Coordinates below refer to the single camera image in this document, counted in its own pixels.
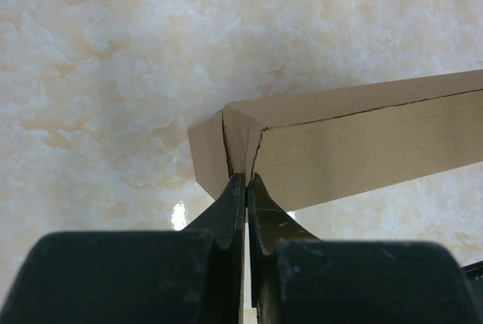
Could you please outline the brown cardboard box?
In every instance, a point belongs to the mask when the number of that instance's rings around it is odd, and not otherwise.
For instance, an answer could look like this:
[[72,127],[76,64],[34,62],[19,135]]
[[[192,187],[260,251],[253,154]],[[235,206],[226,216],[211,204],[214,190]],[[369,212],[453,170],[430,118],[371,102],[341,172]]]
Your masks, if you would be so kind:
[[480,162],[482,73],[231,102],[188,135],[212,197],[261,177],[295,211]]

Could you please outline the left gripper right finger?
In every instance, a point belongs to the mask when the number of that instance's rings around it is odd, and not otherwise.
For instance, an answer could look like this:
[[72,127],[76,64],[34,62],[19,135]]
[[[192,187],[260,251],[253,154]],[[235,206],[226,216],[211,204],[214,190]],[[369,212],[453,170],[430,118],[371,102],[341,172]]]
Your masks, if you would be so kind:
[[322,240],[255,176],[246,191],[260,323],[473,323],[475,294],[442,245]]

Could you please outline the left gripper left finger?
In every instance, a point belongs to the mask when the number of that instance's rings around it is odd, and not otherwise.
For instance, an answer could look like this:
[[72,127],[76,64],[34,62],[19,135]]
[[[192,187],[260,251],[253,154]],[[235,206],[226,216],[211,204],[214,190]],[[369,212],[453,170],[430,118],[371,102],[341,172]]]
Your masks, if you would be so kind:
[[3,323],[240,323],[245,176],[179,231],[56,232],[40,238]]

